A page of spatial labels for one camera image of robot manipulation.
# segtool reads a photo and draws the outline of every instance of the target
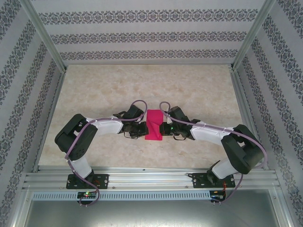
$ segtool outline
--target enclosure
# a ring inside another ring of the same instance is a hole
[[[0,226],[303,226],[302,4],[0,1]],[[66,189],[72,172],[54,138],[77,113],[109,117],[137,99],[246,125],[267,166],[212,206],[186,175],[226,158],[222,147],[104,135],[87,152],[110,176],[92,216]]]

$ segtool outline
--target pink cloth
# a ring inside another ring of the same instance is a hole
[[[161,110],[147,110],[146,125],[148,127],[148,135],[146,140],[162,140],[160,134],[160,125],[163,123],[163,113]]]

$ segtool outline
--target wall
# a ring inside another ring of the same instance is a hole
[[[264,0],[34,0],[65,64],[232,63]]]
[[[295,226],[303,225],[302,15],[302,0],[278,0],[238,68]]]
[[[31,172],[61,73],[17,0],[0,1],[0,227]]]

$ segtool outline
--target metal bracket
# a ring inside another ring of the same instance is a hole
[[[108,174],[94,174],[92,183],[99,189],[107,189]],[[94,189],[92,186],[81,181],[76,175],[69,174],[66,183],[66,189]]]
[[[226,178],[219,180],[216,185],[212,185],[207,179],[207,173],[194,173],[188,174],[192,178],[194,188],[234,188],[236,186],[233,175],[229,175]]]

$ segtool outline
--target marble floor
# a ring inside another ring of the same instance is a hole
[[[67,165],[54,138],[75,114],[108,117],[137,99],[149,109],[168,101],[189,119],[209,124],[242,122],[227,65],[70,65],[39,165]],[[206,141],[132,140],[123,134],[95,137],[86,155],[92,166],[110,167],[208,168],[226,157],[221,146]]]

